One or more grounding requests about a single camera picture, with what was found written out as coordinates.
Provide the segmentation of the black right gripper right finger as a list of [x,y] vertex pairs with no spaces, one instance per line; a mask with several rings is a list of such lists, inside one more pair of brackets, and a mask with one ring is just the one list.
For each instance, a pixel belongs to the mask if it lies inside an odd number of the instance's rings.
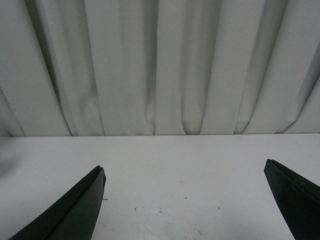
[[320,238],[320,187],[268,159],[264,174],[275,202],[296,240]]

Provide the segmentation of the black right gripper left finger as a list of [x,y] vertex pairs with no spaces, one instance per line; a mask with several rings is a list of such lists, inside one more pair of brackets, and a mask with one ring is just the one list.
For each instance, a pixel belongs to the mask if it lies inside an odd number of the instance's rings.
[[90,240],[100,213],[106,175],[96,166],[11,240]]

